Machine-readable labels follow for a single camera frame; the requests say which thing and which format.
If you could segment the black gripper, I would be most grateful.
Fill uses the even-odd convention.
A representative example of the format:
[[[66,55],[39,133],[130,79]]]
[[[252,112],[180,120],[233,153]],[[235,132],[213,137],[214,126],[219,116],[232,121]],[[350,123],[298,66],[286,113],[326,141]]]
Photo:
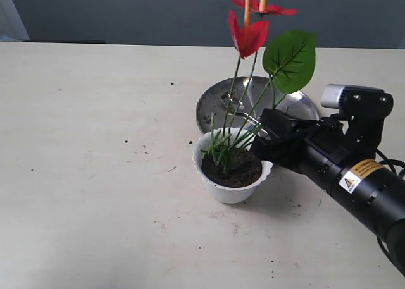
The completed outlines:
[[[404,238],[404,162],[381,161],[343,145],[342,123],[335,118],[307,120],[265,108],[260,117],[266,136],[256,136],[252,152],[316,183],[378,238]]]

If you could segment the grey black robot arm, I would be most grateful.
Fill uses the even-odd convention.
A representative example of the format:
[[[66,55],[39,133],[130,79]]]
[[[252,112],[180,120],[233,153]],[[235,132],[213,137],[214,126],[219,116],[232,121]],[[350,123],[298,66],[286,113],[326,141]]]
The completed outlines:
[[[301,120],[264,109],[269,137],[255,137],[250,151],[260,160],[307,176],[373,232],[389,261],[404,272],[404,179],[376,162],[383,120],[334,114]]]

